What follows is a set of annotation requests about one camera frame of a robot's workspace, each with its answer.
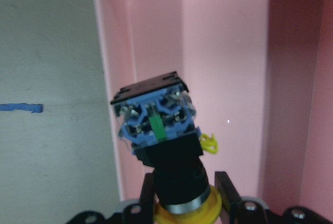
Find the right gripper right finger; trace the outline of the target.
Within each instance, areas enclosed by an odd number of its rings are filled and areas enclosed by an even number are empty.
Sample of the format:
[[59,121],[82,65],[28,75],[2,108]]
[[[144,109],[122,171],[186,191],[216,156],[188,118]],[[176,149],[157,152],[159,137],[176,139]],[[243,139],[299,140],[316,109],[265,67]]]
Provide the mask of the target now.
[[238,203],[241,202],[241,197],[227,172],[216,171],[214,173],[214,186],[222,199],[220,219],[236,220]]

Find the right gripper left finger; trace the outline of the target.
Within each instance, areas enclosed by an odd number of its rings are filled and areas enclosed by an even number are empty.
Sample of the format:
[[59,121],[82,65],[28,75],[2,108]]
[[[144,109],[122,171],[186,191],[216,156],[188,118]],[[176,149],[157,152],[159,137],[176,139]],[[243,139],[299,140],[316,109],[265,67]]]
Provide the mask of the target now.
[[155,222],[155,187],[153,183],[153,173],[146,173],[139,197],[139,223],[153,224]]

